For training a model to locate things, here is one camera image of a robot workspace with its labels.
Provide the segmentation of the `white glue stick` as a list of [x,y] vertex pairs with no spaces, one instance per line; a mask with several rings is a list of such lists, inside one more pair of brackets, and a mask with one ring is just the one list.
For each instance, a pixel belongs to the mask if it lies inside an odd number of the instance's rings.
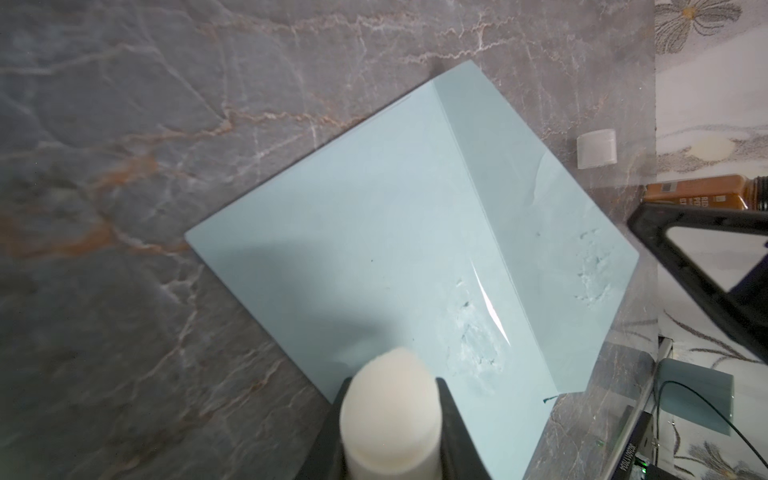
[[443,412],[436,378],[405,348],[352,378],[339,427],[349,479],[440,479]]

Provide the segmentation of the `light green envelope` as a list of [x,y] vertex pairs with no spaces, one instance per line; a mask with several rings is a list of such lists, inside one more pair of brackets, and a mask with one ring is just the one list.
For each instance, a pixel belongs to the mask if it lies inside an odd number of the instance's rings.
[[639,259],[469,61],[185,237],[325,397],[414,352],[495,479],[522,478],[554,400],[587,387]]

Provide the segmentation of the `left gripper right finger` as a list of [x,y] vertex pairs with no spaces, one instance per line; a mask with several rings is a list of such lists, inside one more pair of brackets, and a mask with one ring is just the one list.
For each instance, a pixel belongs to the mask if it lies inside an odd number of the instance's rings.
[[442,408],[440,456],[442,478],[448,480],[490,480],[458,406],[443,378],[436,379]]

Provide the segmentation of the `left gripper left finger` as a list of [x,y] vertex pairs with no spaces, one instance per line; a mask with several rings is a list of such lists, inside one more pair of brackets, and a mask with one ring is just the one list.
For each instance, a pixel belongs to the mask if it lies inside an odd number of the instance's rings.
[[344,449],[340,433],[340,412],[352,381],[346,378],[333,401],[310,451],[295,480],[343,480],[346,478]]

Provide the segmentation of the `white floral letter paper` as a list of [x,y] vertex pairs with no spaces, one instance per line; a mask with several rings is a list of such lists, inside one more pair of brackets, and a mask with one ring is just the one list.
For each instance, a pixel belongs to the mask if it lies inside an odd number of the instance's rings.
[[475,280],[478,284],[478,288],[482,295],[485,309],[489,317],[491,318],[493,324],[495,325],[496,329],[499,331],[499,335],[502,337],[506,345],[510,347],[512,343],[511,343],[509,334],[507,332],[504,320],[502,319],[502,317],[499,314],[499,311],[496,308],[496,303],[491,298],[491,295],[486,288],[486,284],[484,283],[484,280],[481,278],[480,272],[477,266],[475,265],[475,263],[473,261],[470,261],[470,265],[471,265]]

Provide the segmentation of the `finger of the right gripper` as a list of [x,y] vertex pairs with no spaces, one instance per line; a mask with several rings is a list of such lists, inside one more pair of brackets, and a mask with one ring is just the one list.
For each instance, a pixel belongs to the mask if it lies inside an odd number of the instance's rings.
[[765,212],[642,203],[627,226],[726,336],[767,361],[767,259],[726,291],[667,236],[673,227],[765,236]]

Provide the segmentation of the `translucent glue stick cap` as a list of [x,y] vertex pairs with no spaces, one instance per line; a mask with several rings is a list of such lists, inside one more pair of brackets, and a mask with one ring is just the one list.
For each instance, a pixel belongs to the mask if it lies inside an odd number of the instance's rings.
[[618,162],[617,137],[614,129],[601,129],[578,136],[577,168],[586,170],[615,165]]

